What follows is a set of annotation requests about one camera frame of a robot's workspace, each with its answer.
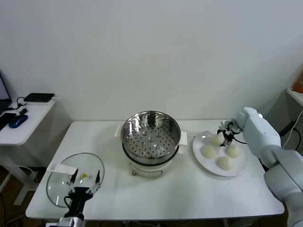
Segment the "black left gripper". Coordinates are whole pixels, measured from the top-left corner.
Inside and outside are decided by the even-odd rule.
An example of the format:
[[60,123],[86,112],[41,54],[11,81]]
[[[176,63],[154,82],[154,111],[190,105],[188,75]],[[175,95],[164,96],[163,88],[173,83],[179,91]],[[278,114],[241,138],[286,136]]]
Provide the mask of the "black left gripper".
[[83,210],[86,201],[92,198],[92,193],[96,193],[101,187],[100,171],[98,170],[95,183],[90,191],[89,188],[75,188],[75,180],[78,174],[78,169],[71,176],[68,182],[69,193],[67,196],[67,212],[68,217],[83,217]]

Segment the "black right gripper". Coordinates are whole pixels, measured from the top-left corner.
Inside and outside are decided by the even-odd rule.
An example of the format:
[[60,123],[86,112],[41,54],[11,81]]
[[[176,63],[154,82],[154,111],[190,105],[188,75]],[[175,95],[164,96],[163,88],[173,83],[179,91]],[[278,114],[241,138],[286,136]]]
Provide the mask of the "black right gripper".
[[217,135],[219,135],[220,133],[223,134],[224,137],[224,142],[223,145],[224,146],[229,146],[231,144],[232,141],[229,140],[233,140],[234,139],[234,133],[230,128],[219,128],[219,130],[217,131]]

